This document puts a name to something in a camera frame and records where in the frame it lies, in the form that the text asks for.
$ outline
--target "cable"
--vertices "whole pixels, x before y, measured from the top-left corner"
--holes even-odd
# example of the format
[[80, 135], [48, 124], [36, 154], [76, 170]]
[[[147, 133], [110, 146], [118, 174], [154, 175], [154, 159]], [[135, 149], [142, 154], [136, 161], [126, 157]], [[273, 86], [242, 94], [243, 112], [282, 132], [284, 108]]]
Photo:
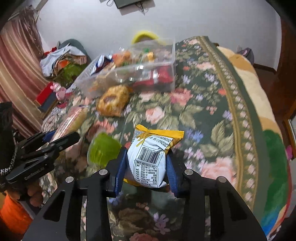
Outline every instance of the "cable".
[[108, 0], [108, 2], [107, 2], [107, 6], [108, 6], [108, 7], [111, 7], [111, 6], [113, 5], [113, 3], [114, 3], [114, 0]]
[[135, 5], [140, 9], [140, 11], [145, 15], [145, 13], [148, 12], [149, 8], [144, 8], [143, 7], [143, 2], [144, 1], [139, 1], [139, 2], [136, 2]]

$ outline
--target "white cloth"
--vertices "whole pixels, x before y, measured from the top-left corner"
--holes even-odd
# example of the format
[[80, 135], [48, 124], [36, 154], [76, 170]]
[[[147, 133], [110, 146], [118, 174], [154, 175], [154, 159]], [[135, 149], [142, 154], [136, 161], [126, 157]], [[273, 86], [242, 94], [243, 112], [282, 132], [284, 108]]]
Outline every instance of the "white cloth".
[[56, 51], [49, 53], [46, 58], [40, 61], [40, 67], [42, 68], [43, 75], [45, 77], [50, 77], [53, 72], [54, 63], [56, 60], [68, 52], [76, 56], [85, 56], [85, 54], [78, 48], [68, 44], [61, 49], [57, 49]]
[[71, 86], [66, 90], [66, 93], [72, 92], [74, 89], [76, 89], [76, 84], [71, 84]]

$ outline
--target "candy wrapper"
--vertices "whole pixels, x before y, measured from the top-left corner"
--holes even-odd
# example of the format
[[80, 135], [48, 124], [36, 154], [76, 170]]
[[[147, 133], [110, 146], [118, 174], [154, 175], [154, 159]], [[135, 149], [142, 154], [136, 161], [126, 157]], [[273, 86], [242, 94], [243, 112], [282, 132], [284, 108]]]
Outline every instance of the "candy wrapper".
[[108, 55], [108, 56], [101, 55], [99, 60], [94, 65], [93, 70], [91, 72], [91, 75], [100, 72], [103, 68], [105, 68], [112, 61], [113, 60], [112, 60], [112, 55], [111, 54]]
[[128, 102], [129, 89], [123, 85], [110, 87], [97, 101], [96, 109], [104, 116], [121, 116], [121, 112]]
[[170, 66], [160, 66], [153, 70], [143, 70], [138, 77], [129, 78], [129, 87], [133, 92], [164, 91], [174, 82]]
[[149, 188], [160, 188], [166, 173], [166, 155], [184, 137], [183, 131], [148, 130], [137, 125], [132, 144], [128, 149], [128, 163], [125, 179], [130, 184]]

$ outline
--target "metal screw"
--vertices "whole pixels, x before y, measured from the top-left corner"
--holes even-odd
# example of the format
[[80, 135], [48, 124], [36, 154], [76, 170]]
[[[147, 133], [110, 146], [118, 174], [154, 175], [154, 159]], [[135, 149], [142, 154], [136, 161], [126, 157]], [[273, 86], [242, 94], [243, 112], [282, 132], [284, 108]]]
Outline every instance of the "metal screw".
[[185, 174], [190, 176], [193, 174], [193, 171], [191, 169], [186, 169]]
[[108, 173], [108, 171], [106, 169], [102, 169], [102, 170], [99, 171], [99, 174], [102, 175], [102, 176], [106, 175], [107, 173]]
[[67, 177], [66, 178], [66, 182], [67, 183], [71, 183], [71, 182], [73, 182], [74, 181], [74, 177]]
[[225, 183], [227, 179], [225, 177], [218, 177], [218, 181], [221, 183]]

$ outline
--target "white wall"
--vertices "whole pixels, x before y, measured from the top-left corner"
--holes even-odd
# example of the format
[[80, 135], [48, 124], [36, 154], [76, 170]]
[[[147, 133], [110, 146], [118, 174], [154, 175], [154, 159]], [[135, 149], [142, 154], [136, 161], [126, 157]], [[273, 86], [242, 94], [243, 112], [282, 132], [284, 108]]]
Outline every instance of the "white wall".
[[50, 51], [52, 49], [52, 47], [49, 47], [48, 46], [47, 42], [45, 41], [44, 37], [41, 34], [40, 34], [40, 38], [41, 38], [41, 43], [42, 43], [43, 51], [44, 52]]
[[281, 17], [276, 12], [276, 51], [274, 56], [274, 69], [279, 66], [279, 58], [281, 56]]
[[37, 22], [48, 46], [74, 38], [95, 58], [129, 46], [140, 30], [176, 41], [207, 35], [233, 51], [238, 45], [250, 47], [256, 63], [277, 66], [279, 29], [276, 13], [265, 0], [150, 0], [146, 4], [155, 6], [145, 15], [135, 6], [118, 10], [100, 1], [48, 0]]

